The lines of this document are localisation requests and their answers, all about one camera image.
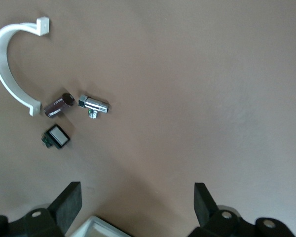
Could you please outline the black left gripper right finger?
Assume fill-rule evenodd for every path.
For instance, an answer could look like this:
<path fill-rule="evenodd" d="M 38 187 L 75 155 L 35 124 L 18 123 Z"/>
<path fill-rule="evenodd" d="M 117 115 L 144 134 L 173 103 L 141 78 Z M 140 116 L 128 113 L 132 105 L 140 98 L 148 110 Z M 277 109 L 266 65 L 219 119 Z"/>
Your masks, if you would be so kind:
<path fill-rule="evenodd" d="M 194 211 L 199 223 L 191 237 L 293 237 L 281 221 L 268 217 L 245 221 L 235 212 L 219 209 L 204 183 L 194 184 Z"/>

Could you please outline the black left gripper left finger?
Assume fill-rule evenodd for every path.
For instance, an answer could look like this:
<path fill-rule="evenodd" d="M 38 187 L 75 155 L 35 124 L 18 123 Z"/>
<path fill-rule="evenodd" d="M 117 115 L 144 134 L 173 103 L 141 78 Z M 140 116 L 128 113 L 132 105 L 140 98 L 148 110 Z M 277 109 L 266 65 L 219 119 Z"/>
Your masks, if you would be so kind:
<path fill-rule="evenodd" d="M 0 237 L 64 237 L 82 208 L 80 182 L 71 182 L 47 208 L 9 222 L 0 215 Z"/>

